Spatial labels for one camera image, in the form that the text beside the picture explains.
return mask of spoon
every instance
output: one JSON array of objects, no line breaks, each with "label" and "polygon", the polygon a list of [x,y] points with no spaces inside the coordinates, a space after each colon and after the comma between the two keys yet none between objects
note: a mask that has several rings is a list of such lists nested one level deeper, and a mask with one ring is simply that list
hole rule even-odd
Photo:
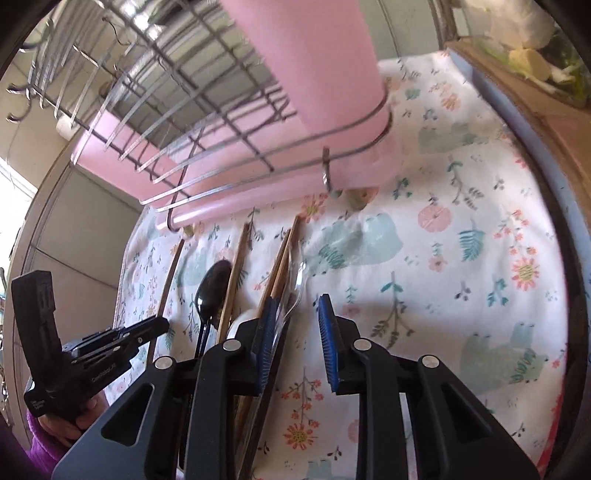
[{"label": "spoon", "polygon": [[200,319],[199,337],[195,348],[195,358],[203,356],[212,323],[219,327],[218,312],[226,298],[232,264],[220,260],[207,271],[195,294],[195,306]]},{"label": "spoon", "polygon": [[298,243],[298,256],[301,260],[298,265],[297,271],[295,272],[295,282],[293,284],[293,287],[290,288],[290,285],[293,281],[293,272],[290,271],[288,283],[285,285],[285,290],[283,292],[283,295],[281,296],[280,312],[278,313],[277,326],[275,327],[275,338],[273,341],[275,346],[277,345],[277,340],[279,338],[279,335],[281,334],[281,331],[283,330],[283,327],[289,321],[289,318],[294,313],[297,306],[300,304],[304,291],[306,289],[306,281],[308,278],[308,271],[306,269],[308,264],[302,253],[301,243]]}]

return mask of plastic container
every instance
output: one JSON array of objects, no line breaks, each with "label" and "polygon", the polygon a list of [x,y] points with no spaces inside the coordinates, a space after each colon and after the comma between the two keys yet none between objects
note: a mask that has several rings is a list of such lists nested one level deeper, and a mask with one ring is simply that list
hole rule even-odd
[{"label": "plastic container", "polygon": [[462,0],[474,45],[555,98],[582,108],[589,71],[534,0]]}]

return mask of wall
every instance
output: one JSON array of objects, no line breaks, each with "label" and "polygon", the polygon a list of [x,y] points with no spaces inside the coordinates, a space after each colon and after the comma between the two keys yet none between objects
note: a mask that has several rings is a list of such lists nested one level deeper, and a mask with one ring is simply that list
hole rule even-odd
[{"label": "wall", "polygon": [[[51,271],[62,342],[112,325],[121,261],[140,212],[134,200],[72,167],[71,151],[72,145],[61,152],[39,188],[8,272],[14,278],[35,269]],[[26,446],[22,391],[29,373],[10,292],[4,332],[13,432]]]},{"label": "wall", "polygon": [[6,88],[11,83],[19,86],[26,82],[26,75],[14,63],[0,80],[0,157],[39,187],[67,142],[56,131],[53,111],[42,110],[38,102],[22,123],[5,120],[9,113],[22,114],[27,105],[25,96],[10,94]]}]

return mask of floral cloth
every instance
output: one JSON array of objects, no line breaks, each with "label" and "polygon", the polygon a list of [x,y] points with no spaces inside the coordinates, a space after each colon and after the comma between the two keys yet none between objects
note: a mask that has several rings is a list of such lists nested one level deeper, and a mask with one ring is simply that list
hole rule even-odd
[{"label": "floral cloth", "polygon": [[[567,342],[563,266],[544,201],[511,133],[445,52],[384,61],[401,174],[365,192],[320,193],[199,223],[182,253],[157,355],[192,358],[194,295],[207,269],[232,259],[251,225],[236,314],[258,304],[293,216],[311,276],[293,318],[254,478],[355,477],[358,399],[330,392],[317,326],[329,293],[337,314],[395,355],[437,355],[478,396],[542,472],[561,405]],[[129,240],[116,325],[157,308],[179,235],[160,235],[145,210]],[[213,344],[212,332],[209,345]],[[143,370],[146,351],[108,388],[113,401]]]}]

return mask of chopsticks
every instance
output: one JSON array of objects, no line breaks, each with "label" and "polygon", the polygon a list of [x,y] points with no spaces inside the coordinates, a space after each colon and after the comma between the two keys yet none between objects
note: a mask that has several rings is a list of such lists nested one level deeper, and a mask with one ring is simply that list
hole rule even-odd
[{"label": "chopsticks", "polygon": [[[293,247],[293,245],[297,242],[299,226],[300,217],[295,217],[294,223],[289,233],[288,245],[290,247]],[[277,275],[275,285],[272,289],[271,297],[273,299],[279,299],[282,296],[284,289],[287,288],[286,283],[289,278],[289,260],[290,252],[289,248],[286,248],[281,257],[280,272]],[[256,455],[256,448],[258,447],[258,442],[261,438],[262,428],[264,426],[269,404],[271,402],[271,395],[273,393],[275,379],[277,378],[277,373],[279,371],[281,354],[283,352],[286,337],[287,325],[285,325],[284,328],[281,330],[281,334],[277,342],[277,348],[275,350],[275,355],[273,356],[273,359],[271,361],[271,369],[269,372],[267,384],[263,389],[263,392],[254,411],[251,427],[245,435],[244,442],[242,444],[241,455],[237,458],[238,461],[236,465],[238,467],[238,474],[236,478],[238,480],[248,480],[248,478],[250,478],[252,463]]]},{"label": "chopsticks", "polygon": [[234,261],[232,262],[232,272],[230,273],[230,281],[228,282],[228,289],[226,290],[226,299],[222,307],[222,314],[220,315],[220,323],[217,329],[216,344],[222,343],[228,336],[228,329],[232,319],[232,310],[234,307],[234,298],[236,297],[236,287],[238,285],[238,278],[242,270],[242,263],[246,255],[246,245],[248,242],[249,225],[245,223],[242,227],[240,240],[238,241],[238,249],[234,254]]},{"label": "chopsticks", "polygon": [[[258,308],[256,310],[256,317],[260,318],[262,315],[263,308],[267,298],[270,296],[273,299],[279,301],[285,282],[287,281],[287,271],[289,267],[289,248],[288,245],[293,245],[294,239],[297,237],[297,231],[300,224],[300,217],[296,216],[292,224],[291,229],[288,230],[275,257],[273,268],[269,275],[269,280],[265,286],[265,291],[259,301]],[[238,408],[236,410],[236,416],[234,418],[234,432],[235,432],[235,445],[240,444],[242,433],[246,425],[246,420],[250,412],[252,405],[252,397],[240,397],[238,401]]]},{"label": "chopsticks", "polygon": [[[177,250],[174,253],[173,261],[170,264],[170,268],[168,269],[168,275],[166,276],[166,281],[164,282],[164,288],[162,289],[162,296],[160,297],[160,303],[158,303],[158,311],[156,315],[161,317],[164,315],[164,309],[166,308],[166,299],[168,298],[168,293],[170,292],[170,287],[173,284],[174,272],[177,269],[178,259],[181,257],[181,252],[183,251],[184,247],[184,238],[181,238],[181,241],[177,245]],[[148,356],[146,357],[146,368],[152,365],[154,362],[154,351],[156,350],[156,338],[150,340],[150,344],[148,346]]]}]

